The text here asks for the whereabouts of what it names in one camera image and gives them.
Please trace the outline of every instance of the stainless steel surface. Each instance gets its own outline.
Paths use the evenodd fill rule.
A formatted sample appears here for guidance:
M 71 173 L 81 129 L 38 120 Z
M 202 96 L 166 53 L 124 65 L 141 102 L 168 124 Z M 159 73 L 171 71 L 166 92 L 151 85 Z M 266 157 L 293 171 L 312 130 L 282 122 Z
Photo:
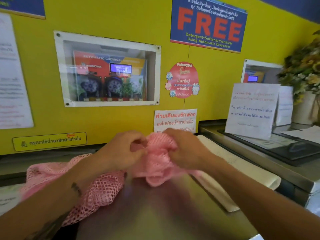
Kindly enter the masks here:
M 189 175 L 152 188 L 127 179 L 115 201 L 80 222 L 77 240 L 250 239 L 257 231 L 242 211 L 227 213 Z
M 294 167 L 217 131 L 224 129 L 224 127 L 225 125 L 199 126 L 199 133 L 225 145 L 234 152 L 241 154 L 262 168 L 286 179 L 307 193 L 312 194 L 320 190 L 320 159 L 305 163 L 299 167 Z

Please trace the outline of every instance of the white vase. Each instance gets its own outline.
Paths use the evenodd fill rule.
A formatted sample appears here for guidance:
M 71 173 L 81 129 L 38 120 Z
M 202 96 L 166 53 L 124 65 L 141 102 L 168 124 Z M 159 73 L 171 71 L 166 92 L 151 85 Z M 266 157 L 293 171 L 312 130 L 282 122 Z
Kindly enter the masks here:
M 316 95 L 311 91 L 304 93 L 303 101 L 294 105 L 292 112 L 292 122 L 303 124 L 303 125 L 312 125 L 312 111 L 314 108 Z

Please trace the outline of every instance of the cartoon icon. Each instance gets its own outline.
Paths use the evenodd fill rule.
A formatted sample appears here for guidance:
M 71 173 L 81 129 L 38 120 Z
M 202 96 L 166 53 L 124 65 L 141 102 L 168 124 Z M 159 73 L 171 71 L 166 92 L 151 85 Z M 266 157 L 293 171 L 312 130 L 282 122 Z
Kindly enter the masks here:
M 171 83 L 170 82 L 166 82 L 165 83 L 165 88 L 166 88 L 166 90 L 170 90 L 171 89 Z
M 199 91 L 200 91 L 199 83 L 198 82 L 197 82 L 197 84 L 194 83 L 193 86 L 192 86 L 192 94 L 193 95 L 198 95 Z
M 172 90 L 170 91 L 170 97 L 175 97 L 176 96 L 176 91 L 175 90 Z
M 167 80 L 170 81 L 173 79 L 173 75 L 171 72 L 167 72 Z

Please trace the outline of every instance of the blue poster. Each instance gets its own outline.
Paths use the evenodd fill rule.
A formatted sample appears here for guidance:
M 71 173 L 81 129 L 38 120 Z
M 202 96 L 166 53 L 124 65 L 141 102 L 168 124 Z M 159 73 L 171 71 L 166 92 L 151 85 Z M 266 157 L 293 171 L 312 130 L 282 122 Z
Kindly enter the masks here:
M 43 0 L 0 0 L 0 10 L 10 11 L 19 15 L 45 19 Z
M 217 0 L 172 0 L 170 42 L 240 53 L 247 16 Z

